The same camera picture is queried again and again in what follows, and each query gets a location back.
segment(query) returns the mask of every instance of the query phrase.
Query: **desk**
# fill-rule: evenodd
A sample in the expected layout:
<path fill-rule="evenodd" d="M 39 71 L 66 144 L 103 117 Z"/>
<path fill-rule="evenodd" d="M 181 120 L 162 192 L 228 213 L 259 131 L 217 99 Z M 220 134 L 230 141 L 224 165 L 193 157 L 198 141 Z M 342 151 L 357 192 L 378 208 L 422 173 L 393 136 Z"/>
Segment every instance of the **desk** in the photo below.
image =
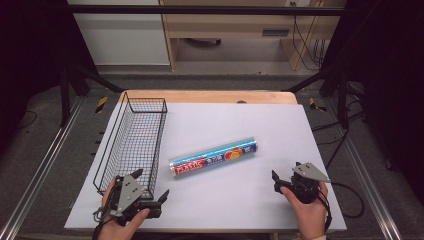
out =
<path fill-rule="evenodd" d="M 293 175 L 291 168 L 296 161 L 310 161 L 326 172 L 303 107 L 296 104 L 292 93 L 127 92 L 130 97 L 163 97 L 168 105 L 155 196 L 157 198 L 167 189 L 170 189 L 170 194 L 162 206 L 162 216 L 145 221 L 141 226 L 142 231 L 223 233 L 297 229 L 290 205 L 283 196 L 274 192 L 271 170 L 274 169 L 282 179 L 288 179 Z M 251 104 L 234 104 L 239 100 Z M 110 125 L 117 117 L 116 112 L 115 108 L 65 228 L 92 230 L 96 226 L 92 213 L 97 210 L 101 196 L 96 193 L 92 180 L 105 139 L 111 134 Z M 202 134 L 206 131 L 215 137 Z M 172 177 L 168 159 L 193 151 L 191 148 L 201 150 L 222 144 L 222 141 L 231 141 L 233 139 L 227 140 L 228 137 L 238 138 L 240 132 L 241 135 L 252 135 L 257 139 L 259 150 L 253 157 L 212 166 L 178 179 Z M 328 187 L 328 200 L 333 215 L 330 231 L 345 230 L 346 225 L 334 191 L 330 185 Z"/>
<path fill-rule="evenodd" d="M 161 5 L 170 6 L 289 7 L 288 2 L 288 0 L 160 0 Z M 310 0 L 296 2 L 299 4 L 302 2 L 302 5 L 298 7 L 343 7 L 346 1 Z M 339 21 L 339 17 L 335 16 L 298 16 L 296 22 L 298 31 L 302 34 L 302 37 L 300 37 L 294 30 L 293 16 L 164 14 L 162 18 L 172 70 L 175 69 L 178 44 L 181 38 L 278 38 L 281 39 L 291 69 L 298 70 L 300 64 L 302 64 L 301 58 L 307 51 L 306 46 L 310 46 L 311 39 L 331 39 Z"/>

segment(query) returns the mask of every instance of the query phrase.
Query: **black curtain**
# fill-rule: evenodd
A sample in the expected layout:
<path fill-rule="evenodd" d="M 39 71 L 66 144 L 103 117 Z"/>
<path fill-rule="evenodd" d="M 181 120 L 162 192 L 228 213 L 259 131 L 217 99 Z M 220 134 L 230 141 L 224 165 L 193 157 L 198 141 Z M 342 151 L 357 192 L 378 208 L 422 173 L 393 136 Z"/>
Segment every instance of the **black curtain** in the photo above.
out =
<path fill-rule="evenodd" d="M 68 3 L 0 3 L 0 153 L 25 114 L 28 100 L 59 85 L 66 65 L 84 66 L 98 74 L 73 14 L 49 11 L 48 4 Z"/>
<path fill-rule="evenodd" d="M 365 3 L 350 0 L 348 4 Z M 337 58 L 359 25 L 360 19 L 341 19 L 324 67 L 336 59 L 343 61 L 348 80 L 364 85 L 370 126 L 389 162 L 403 172 L 424 204 L 424 5 L 420 0 L 379 1 L 348 54 Z M 330 75 L 324 89 L 335 90 L 337 81 L 336 75 Z"/>

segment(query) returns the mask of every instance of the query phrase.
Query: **wire basket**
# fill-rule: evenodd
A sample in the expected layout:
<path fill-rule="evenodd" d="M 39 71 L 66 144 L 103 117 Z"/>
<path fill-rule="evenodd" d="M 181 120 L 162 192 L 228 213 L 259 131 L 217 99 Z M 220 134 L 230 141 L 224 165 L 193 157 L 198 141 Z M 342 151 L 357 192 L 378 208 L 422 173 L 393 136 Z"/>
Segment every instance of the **wire basket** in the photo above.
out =
<path fill-rule="evenodd" d="M 124 93 L 94 177 L 98 193 L 103 195 L 117 175 L 126 176 L 142 168 L 143 173 L 137 178 L 144 190 L 141 198 L 153 200 L 167 112 L 163 98 L 129 98 Z"/>

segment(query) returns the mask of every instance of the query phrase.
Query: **human hand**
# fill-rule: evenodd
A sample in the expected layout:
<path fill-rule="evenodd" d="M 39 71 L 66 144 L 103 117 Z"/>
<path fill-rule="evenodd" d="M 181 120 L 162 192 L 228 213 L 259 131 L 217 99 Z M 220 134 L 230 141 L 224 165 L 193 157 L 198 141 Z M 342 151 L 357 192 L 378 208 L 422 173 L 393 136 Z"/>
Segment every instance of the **human hand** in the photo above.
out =
<path fill-rule="evenodd" d="M 321 191 L 320 197 L 325 201 L 328 194 L 327 186 L 324 182 L 320 182 L 319 188 Z M 304 204 L 297 199 L 296 195 L 290 189 L 281 187 L 280 190 L 294 209 L 302 239 L 314 239 L 325 235 L 327 210 L 324 205 L 318 199 L 312 203 Z"/>
<path fill-rule="evenodd" d="M 115 181 L 112 180 L 109 183 L 109 186 L 103 195 L 102 198 L 102 207 L 105 207 L 108 196 L 115 185 Z M 135 231 L 137 231 L 138 227 L 144 222 L 149 214 L 150 209 L 143 209 L 134 218 L 128 223 L 126 226 L 121 226 L 118 224 L 115 218 L 112 216 L 107 216 L 103 220 L 103 228 L 100 231 L 99 240 L 130 240 L 134 235 Z"/>

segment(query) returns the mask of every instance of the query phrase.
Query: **white tabletop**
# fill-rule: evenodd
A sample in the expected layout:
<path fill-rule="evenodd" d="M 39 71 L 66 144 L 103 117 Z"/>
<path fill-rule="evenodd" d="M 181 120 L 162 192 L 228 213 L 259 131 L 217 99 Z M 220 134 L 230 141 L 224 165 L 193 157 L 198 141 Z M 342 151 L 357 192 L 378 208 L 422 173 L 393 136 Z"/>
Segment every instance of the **white tabletop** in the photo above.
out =
<path fill-rule="evenodd" d="M 65 228 L 92 230 L 92 213 L 101 196 L 93 185 L 105 139 L 117 117 L 117 104 L 103 141 Z M 278 232 L 297 229 L 294 212 L 284 196 L 274 192 L 271 170 L 289 181 L 296 162 L 311 162 L 324 174 L 324 164 L 304 109 L 296 104 L 167 103 L 162 136 L 157 199 L 167 189 L 168 200 L 158 219 L 146 220 L 141 231 L 153 232 Z M 258 151 L 173 177 L 169 159 L 247 137 L 255 137 Z M 346 225 L 330 184 L 333 217 L 330 231 Z"/>

